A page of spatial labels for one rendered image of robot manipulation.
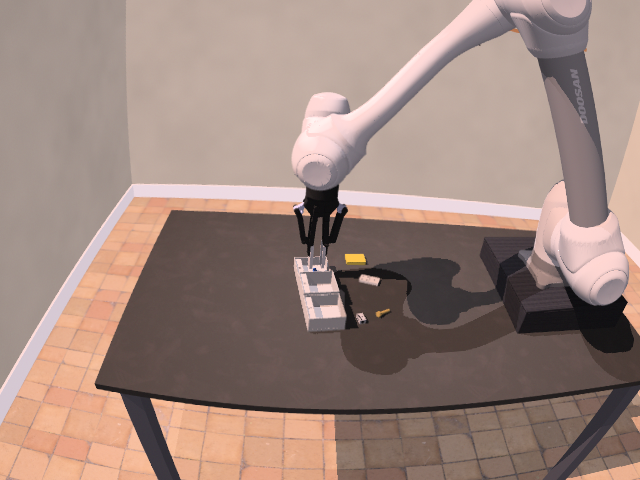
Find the white domino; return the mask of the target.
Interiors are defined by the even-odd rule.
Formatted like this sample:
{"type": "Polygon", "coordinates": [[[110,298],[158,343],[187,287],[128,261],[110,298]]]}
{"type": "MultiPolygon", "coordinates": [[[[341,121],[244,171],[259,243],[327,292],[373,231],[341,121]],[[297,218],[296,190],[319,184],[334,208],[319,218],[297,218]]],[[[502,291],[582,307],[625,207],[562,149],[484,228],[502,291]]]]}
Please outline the white domino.
{"type": "Polygon", "coordinates": [[[371,284],[371,285],[375,285],[378,286],[380,281],[380,278],[375,278],[375,277],[371,277],[371,276],[367,276],[367,275],[361,275],[359,282],[362,283],[367,283],[367,284],[371,284]]]}

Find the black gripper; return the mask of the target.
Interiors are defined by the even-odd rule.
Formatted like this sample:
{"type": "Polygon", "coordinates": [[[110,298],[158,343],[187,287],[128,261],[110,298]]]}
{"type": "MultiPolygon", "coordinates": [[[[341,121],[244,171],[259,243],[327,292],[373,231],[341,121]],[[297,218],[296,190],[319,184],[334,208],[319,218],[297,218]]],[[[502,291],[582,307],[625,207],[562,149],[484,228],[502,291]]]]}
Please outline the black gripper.
{"type": "Polygon", "coordinates": [[[339,190],[339,185],[334,188],[323,190],[323,191],[313,190],[306,187],[306,195],[303,200],[303,203],[293,206],[294,213],[296,214],[298,219],[301,242],[302,244],[307,244],[309,269],[313,268],[314,239],[315,239],[315,232],[316,232],[316,225],[317,225],[318,218],[323,217],[322,241],[321,241],[319,263],[320,263],[321,269],[324,269],[325,256],[327,255],[329,244],[336,242],[343,218],[348,212],[346,205],[341,204],[338,201],[338,190],[339,190]],[[327,201],[327,202],[320,202],[320,201],[327,201]],[[306,237],[305,235],[304,221],[302,216],[302,214],[304,213],[304,208],[306,208],[306,210],[310,214],[308,237],[306,237]],[[329,236],[330,215],[335,211],[336,208],[337,208],[337,213],[336,213],[334,223],[331,229],[331,233],[329,236]]]}

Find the yellow block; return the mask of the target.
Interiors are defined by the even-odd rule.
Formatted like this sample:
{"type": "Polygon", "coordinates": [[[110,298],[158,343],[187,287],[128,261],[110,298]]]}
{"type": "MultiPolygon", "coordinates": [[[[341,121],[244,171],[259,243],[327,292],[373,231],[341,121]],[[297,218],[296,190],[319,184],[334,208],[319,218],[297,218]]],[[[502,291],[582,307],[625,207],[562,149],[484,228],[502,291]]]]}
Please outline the yellow block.
{"type": "Polygon", "coordinates": [[[363,254],[345,254],[347,265],[365,265],[366,261],[363,254]]]}

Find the white three-compartment bin rack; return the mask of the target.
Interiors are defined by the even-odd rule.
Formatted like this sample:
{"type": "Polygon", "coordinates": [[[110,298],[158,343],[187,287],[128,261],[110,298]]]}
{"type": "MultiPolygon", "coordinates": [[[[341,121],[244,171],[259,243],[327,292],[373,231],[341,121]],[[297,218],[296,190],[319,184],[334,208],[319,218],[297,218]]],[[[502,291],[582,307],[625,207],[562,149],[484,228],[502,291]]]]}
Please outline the white three-compartment bin rack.
{"type": "Polygon", "coordinates": [[[313,257],[313,268],[317,269],[313,271],[313,268],[309,269],[308,257],[294,257],[294,271],[307,330],[345,330],[346,314],[334,273],[326,257],[324,269],[321,269],[319,261],[320,257],[313,257]]]}

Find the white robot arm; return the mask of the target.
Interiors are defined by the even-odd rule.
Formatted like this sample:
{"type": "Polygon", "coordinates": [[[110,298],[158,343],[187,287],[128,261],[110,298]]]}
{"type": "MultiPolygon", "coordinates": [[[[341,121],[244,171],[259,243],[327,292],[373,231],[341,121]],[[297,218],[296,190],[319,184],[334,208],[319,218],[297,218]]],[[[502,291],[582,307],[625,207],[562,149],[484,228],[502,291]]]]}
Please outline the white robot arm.
{"type": "Polygon", "coordinates": [[[591,305],[613,303],[628,285],[629,262],[608,208],[584,53],[591,10],[592,0],[473,0],[355,111],[339,94],[313,95],[292,153],[295,175],[313,190],[337,186],[366,155],[373,135],[449,62],[517,27],[538,59],[564,177],[546,196],[533,250],[518,257],[539,289],[570,286],[591,305]]]}

